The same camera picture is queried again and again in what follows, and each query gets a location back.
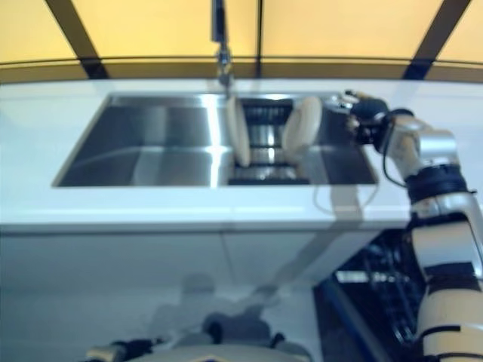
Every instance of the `kitchen sink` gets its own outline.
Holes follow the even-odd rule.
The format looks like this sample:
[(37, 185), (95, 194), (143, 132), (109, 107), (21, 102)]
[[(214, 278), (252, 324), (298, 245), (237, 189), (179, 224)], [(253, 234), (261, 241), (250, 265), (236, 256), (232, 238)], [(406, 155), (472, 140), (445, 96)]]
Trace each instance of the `kitchen sink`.
[[(322, 99), (334, 94), (323, 94)], [(301, 96), (249, 96), (242, 102), (254, 155), (280, 153), (275, 140)], [(351, 144), (343, 117), (324, 110), (317, 144), (297, 166), (277, 162), (240, 167), (228, 137), (222, 95), (178, 97), (112, 94), (107, 97), (60, 171), (55, 186), (209, 186), (367, 184), (374, 175)]]

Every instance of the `sink basin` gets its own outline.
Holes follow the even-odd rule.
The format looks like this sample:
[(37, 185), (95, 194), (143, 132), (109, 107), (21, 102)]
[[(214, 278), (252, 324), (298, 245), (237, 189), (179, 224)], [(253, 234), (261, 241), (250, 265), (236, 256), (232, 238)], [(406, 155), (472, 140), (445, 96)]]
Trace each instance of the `sink basin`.
[[(297, 98), (287, 97), (290, 103), (286, 104)], [(266, 103), (270, 95), (259, 98), (265, 100), (265, 105), (279, 104), (275, 100)], [(245, 111), (257, 114), (257, 99), (251, 97), (246, 104), (251, 108)], [(325, 110), (317, 144), (299, 165), (282, 163), (264, 165), (263, 170), (252, 166), (241, 169), (229, 142), (224, 105), (223, 96), (215, 94), (111, 95), (54, 184), (219, 187), (254, 184), (244, 183), (244, 179), (253, 177), (255, 184), (267, 185), (374, 183), (365, 155), (351, 145), (344, 122), (337, 120), (341, 115), (329, 110)]]

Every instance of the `dish rack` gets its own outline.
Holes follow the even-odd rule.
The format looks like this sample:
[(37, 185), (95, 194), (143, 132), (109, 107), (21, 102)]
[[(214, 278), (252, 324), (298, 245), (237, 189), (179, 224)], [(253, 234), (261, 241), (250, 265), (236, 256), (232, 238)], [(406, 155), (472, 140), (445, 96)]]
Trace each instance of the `dish rack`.
[(250, 140), (249, 167), (235, 165), (230, 185), (309, 184), (297, 169), (286, 162), (281, 148), (285, 123), (294, 107), (293, 100), (243, 99)]
[[(368, 325), (372, 325), (375, 334), (389, 328), (396, 344), (405, 348), (416, 339), (417, 312), (425, 285), (413, 276), (417, 273), (408, 270), (409, 265), (404, 265), (401, 260), (397, 246), (403, 234), (403, 231), (396, 230), (383, 232), (335, 276), (343, 288), (344, 285), (357, 283), (359, 293), (361, 288), (365, 288), (373, 296), (371, 298), (368, 294), (367, 298), (358, 298), (355, 307)], [(383, 317), (374, 303), (382, 307)]]

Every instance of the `white countertop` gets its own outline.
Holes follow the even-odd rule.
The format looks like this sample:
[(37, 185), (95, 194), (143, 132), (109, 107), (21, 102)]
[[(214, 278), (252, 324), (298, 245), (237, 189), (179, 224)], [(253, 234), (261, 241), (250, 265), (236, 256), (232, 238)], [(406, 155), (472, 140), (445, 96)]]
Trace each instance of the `white countertop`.
[[(237, 81), (241, 92), (296, 93), (358, 89), (405, 106), (434, 127), (452, 130), (471, 189), (483, 192), (483, 85), (412, 81), (265, 80)], [(326, 228), (340, 219), (362, 227), (403, 226), (405, 190), (382, 176), (381, 157), (366, 152), (379, 186), (245, 186), (55, 188), (61, 167), (113, 91), (200, 92), (220, 89), (215, 81), (65, 81), (0, 87), (0, 217), (3, 225), (209, 225), (218, 229)], [(389, 172), (396, 175), (389, 162)], [(365, 205), (373, 192), (372, 201)], [(334, 215), (333, 200), (339, 205)], [(363, 205), (358, 211), (357, 202)]]

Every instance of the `white robot arm segment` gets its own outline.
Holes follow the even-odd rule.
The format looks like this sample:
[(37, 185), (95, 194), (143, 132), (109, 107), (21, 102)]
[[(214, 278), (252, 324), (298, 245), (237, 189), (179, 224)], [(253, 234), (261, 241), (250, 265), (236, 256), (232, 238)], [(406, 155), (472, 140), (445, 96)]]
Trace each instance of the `white robot arm segment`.
[(344, 105), (355, 140), (373, 144), (384, 162), (391, 158), (408, 190), (406, 247), (427, 284), (417, 331), (422, 360), (483, 360), (483, 216), (461, 175), (453, 134), (406, 109), (390, 112), (382, 100), (347, 94), (358, 100)]

